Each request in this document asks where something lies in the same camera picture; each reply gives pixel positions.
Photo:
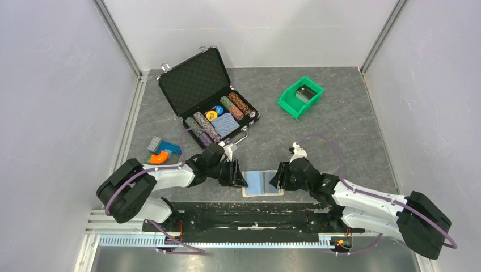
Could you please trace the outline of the beige card holder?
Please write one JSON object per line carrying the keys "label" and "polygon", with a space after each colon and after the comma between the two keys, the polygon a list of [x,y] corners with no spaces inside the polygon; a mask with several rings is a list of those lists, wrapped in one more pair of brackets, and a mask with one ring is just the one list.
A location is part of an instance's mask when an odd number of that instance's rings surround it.
{"label": "beige card holder", "polygon": [[278,189],[270,184],[276,173],[276,170],[242,172],[247,183],[247,187],[242,188],[242,196],[244,198],[283,196],[283,189]]}

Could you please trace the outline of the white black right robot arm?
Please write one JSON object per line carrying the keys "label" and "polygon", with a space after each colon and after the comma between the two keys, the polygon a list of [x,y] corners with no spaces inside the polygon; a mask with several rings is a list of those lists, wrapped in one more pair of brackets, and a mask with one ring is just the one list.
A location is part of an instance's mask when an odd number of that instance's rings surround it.
{"label": "white black right robot arm", "polygon": [[452,226],[423,193],[389,194],[357,186],[339,176],[320,173],[306,158],[281,162],[269,183],[286,191],[304,190],[328,205],[327,222],[334,231],[350,228],[381,233],[431,260],[439,258]]}

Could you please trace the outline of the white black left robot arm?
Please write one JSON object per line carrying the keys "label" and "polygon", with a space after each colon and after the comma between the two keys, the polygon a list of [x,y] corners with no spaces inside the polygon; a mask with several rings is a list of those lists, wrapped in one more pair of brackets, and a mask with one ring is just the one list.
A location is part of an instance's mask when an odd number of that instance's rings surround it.
{"label": "white black left robot arm", "polygon": [[133,218],[152,219],[163,230],[171,231],[178,225],[178,215],[167,200],[153,200],[151,194],[167,188],[190,188],[208,178],[221,186],[247,187],[233,151],[233,144],[211,144],[186,161],[162,167],[128,159],[98,187],[96,196],[105,215],[119,224]]}

